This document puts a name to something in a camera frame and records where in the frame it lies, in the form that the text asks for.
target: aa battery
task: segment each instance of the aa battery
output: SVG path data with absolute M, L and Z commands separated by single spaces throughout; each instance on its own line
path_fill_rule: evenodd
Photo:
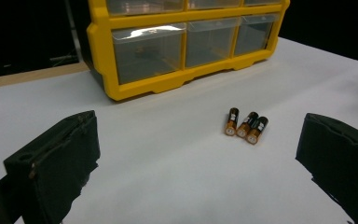
M 256 112 L 251 112 L 246 119 L 243 120 L 241 126 L 237 129 L 237 136 L 244 138 L 246 134 L 251 130 L 252 125 L 258 119 L 258 114 Z
M 256 144 L 260 139 L 261 133 L 266 129 L 269 120 L 266 117 L 260 117 L 252 126 L 251 131 L 246 135 L 246 140 L 250 144 Z
M 232 107 L 228 113 L 228 121 L 225 129 L 226 135 L 232 136 L 235 134 L 237 130 L 237 122 L 238 122 L 238 115 L 240 114 L 240 110 Z

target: yellow storage organizer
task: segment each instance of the yellow storage organizer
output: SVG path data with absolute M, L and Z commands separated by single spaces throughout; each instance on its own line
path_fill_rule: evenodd
M 242 69 L 274 52 L 289 0 L 89 0 L 92 69 L 114 100 Z

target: clear plastic drawer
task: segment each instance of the clear plastic drawer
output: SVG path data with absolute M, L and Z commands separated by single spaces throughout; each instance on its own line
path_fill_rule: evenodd
M 265 49 L 272 24 L 278 19 L 278 14 L 243 16 L 234 54 L 241 55 Z
M 280 4 L 282 0 L 244 0 L 246 6 Z
M 188 9 L 238 7 L 240 0 L 188 0 Z
M 139 15 L 181 11 L 184 0 L 107 0 L 111 15 Z
M 240 18 L 192 21 L 187 24 L 186 67 L 227 59 Z
M 177 71 L 185 23 L 112 32 L 119 84 Z

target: copper-top battery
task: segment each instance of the copper-top battery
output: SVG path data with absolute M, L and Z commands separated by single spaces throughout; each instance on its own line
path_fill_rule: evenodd
M 240 114 L 240 110 L 232 107 L 229 110 L 228 121 L 225 129 L 226 135 L 232 136 L 235 134 L 235 130 L 237 129 L 238 115 Z
M 244 138 L 246 134 L 251 130 L 252 125 L 258 119 L 258 114 L 256 112 L 251 112 L 246 119 L 243 120 L 241 126 L 237 129 L 237 136 Z
M 267 127 L 269 120 L 266 117 L 260 117 L 253 125 L 251 131 L 246 135 L 246 140 L 250 144 L 256 144 L 260 139 L 261 133 Z

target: yellow frame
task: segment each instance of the yellow frame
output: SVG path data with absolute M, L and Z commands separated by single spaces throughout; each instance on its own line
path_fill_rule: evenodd
M 222 9 L 186 10 L 188 0 L 184 1 L 185 10 L 181 12 L 138 16 L 111 16 L 106 6 L 106 0 L 89 0 L 91 24 L 87 29 L 87 35 L 91 56 L 94 69 L 102 75 L 104 91 L 110 98 L 119 101 L 146 92 L 160 93 L 181 87 L 185 82 L 195 77 L 201 77 L 225 69 L 239 70 L 249 67 L 255 62 L 267 59 L 272 55 L 277 46 L 278 33 L 282 25 L 283 16 L 290 5 L 290 0 L 282 0 L 278 5 L 259 7 L 240 6 Z M 232 47 L 229 59 L 185 68 L 185 57 L 183 55 L 186 55 L 186 33 L 184 33 L 182 38 L 184 44 L 182 45 L 181 70 L 122 85 L 118 83 L 115 50 L 112 40 L 113 30 L 266 13 L 278 13 L 280 15 L 280 18 L 273 23 L 266 49 L 241 56 L 234 56 L 234 48 Z

